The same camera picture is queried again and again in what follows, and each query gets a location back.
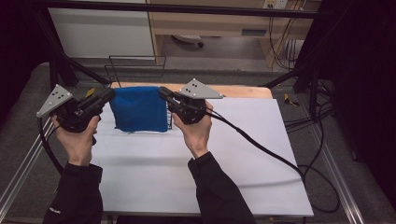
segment person's right hand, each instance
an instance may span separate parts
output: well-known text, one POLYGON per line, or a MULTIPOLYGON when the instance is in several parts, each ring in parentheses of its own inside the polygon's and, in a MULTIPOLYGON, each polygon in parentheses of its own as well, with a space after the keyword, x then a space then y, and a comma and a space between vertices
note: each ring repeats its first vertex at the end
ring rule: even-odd
MULTIPOLYGON (((206 101, 207 112, 212 113, 213 106, 206 101)), ((185 125, 177 114, 172 113, 175 125, 183 132, 184 142, 195 159, 203 156, 208 152, 207 141, 209 140, 212 120, 205 115, 198 123, 185 125)))
MULTIPOLYGON (((99 117, 94 116, 87 129, 82 133, 70 133, 62 127, 56 130, 56 137, 64 146, 69 157, 68 162, 78 166, 88 166, 92 159, 92 139, 96 133, 99 117)), ((52 117, 54 127, 60 124, 56 120, 56 116, 52 117)))

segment cabinet door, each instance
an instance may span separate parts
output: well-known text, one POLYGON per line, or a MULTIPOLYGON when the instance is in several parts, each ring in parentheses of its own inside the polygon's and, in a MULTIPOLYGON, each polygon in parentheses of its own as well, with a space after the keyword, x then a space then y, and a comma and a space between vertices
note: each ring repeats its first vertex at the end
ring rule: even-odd
MULTIPOLYGON (((106 1, 145 3, 145 0, 106 1)), ((153 55, 147 12, 63 8, 50 8, 49 12, 70 57, 153 55)))

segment blue towel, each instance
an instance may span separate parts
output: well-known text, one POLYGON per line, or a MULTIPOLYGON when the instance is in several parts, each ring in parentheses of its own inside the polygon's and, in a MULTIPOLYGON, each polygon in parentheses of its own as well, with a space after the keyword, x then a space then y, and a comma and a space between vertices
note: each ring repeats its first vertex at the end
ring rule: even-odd
POLYGON ((110 101, 116 119, 116 128, 123 132, 168 130, 166 102, 158 87, 116 88, 110 101))

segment black sleeve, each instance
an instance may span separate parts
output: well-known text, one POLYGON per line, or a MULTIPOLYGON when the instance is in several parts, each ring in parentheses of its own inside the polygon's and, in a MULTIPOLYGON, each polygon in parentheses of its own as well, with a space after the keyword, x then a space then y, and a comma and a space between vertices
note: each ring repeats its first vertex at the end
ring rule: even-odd
POLYGON ((204 224, 255 224, 241 192, 220 168, 212 153, 189 161, 204 224))
POLYGON ((100 224, 103 213, 99 183, 102 168, 67 163, 58 192, 44 217, 44 224, 100 224))

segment person's left hand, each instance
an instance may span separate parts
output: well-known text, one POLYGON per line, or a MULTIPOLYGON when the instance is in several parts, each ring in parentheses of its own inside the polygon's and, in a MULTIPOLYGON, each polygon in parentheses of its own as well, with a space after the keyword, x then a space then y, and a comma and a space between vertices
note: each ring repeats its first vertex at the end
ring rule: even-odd
MULTIPOLYGON (((92 139, 96 133, 99 117, 91 119, 87 129, 82 133, 70 133, 62 127, 56 130, 56 137, 64 146, 69 157, 68 162, 78 166, 88 166, 92 159, 92 139)), ((54 127, 60 124, 56 116, 52 117, 54 127)))

